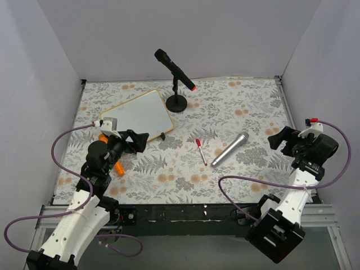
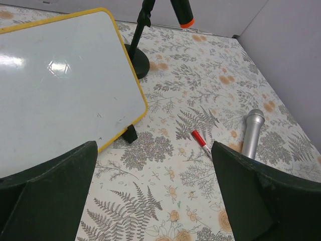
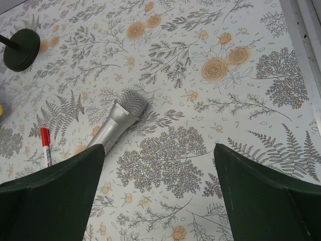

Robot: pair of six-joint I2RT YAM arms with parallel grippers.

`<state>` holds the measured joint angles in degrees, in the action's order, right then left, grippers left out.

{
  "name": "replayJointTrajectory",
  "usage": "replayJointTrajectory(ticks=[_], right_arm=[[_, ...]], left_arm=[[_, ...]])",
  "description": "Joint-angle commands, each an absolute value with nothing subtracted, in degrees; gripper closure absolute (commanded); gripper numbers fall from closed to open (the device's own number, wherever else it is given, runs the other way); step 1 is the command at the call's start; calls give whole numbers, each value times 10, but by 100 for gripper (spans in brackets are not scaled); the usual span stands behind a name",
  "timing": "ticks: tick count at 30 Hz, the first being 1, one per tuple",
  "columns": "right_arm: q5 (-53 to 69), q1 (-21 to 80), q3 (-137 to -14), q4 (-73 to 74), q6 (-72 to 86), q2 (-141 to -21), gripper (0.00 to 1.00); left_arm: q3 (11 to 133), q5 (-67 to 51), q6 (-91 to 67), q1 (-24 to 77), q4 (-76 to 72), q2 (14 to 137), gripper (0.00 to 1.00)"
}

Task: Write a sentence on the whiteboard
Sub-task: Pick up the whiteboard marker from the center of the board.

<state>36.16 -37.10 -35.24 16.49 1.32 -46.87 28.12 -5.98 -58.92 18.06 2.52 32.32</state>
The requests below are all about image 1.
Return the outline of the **yellow framed whiteboard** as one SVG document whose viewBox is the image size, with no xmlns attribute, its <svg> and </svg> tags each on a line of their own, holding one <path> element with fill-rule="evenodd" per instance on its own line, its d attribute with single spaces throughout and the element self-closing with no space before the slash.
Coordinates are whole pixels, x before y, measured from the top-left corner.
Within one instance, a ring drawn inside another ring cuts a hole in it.
<svg viewBox="0 0 360 270">
<path fill-rule="evenodd" d="M 175 125 L 159 91 L 148 91 L 100 113 L 100 119 L 117 118 L 120 133 L 132 129 L 136 133 L 149 133 L 148 140 L 160 137 Z"/>
</svg>

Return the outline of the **red whiteboard marker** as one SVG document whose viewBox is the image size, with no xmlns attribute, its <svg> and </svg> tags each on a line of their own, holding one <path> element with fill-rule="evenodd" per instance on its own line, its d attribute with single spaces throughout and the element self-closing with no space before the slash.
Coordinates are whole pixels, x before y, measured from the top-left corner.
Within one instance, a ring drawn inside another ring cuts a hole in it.
<svg viewBox="0 0 360 270">
<path fill-rule="evenodd" d="M 196 139 L 196 144 L 197 144 L 197 146 L 198 146 L 198 149 L 199 149 L 201 158 L 202 158 L 202 160 L 203 160 L 203 163 L 204 163 L 205 166 L 207 166 L 208 163 L 207 163 L 207 160 L 206 160 L 206 158 L 205 158 L 204 152 L 203 152 L 202 147 L 201 147 L 201 142 L 200 142 L 199 139 Z"/>
</svg>

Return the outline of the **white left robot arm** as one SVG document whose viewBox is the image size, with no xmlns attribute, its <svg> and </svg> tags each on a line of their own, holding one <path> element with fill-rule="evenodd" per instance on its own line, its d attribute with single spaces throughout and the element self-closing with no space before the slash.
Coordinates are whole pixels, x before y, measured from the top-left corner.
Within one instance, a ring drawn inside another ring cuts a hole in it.
<svg viewBox="0 0 360 270">
<path fill-rule="evenodd" d="M 119 220 L 118 202 L 104 195 L 111 182 L 110 172 L 124 153 L 144 152 L 149 134 L 129 129 L 105 132 L 105 137 L 106 142 L 98 140 L 88 146 L 67 214 L 39 250 L 28 254 L 29 269 L 76 269 L 98 231 Z"/>
</svg>

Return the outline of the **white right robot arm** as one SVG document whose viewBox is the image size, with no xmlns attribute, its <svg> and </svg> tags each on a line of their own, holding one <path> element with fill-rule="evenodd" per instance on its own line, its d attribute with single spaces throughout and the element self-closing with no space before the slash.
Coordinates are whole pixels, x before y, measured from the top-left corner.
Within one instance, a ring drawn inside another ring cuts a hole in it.
<svg viewBox="0 0 360 270">
<path fill-rule="evenodd" d="M 293 158 L 289 176 L 290 189 L 281 199 L 264 196 L 255 208 L 257 222 L 246 239 L 274 263 L 281 262 L 304 239 L 301 216 L 311 194 L 325 175 L 323 164 L 337 151 L 339 144 L 323 132 L 323 125 L 312 120 L 307 128 L 298 131 L 284 127 L 268 137 L 270 148 L 278 149 Z"/>
</svg>

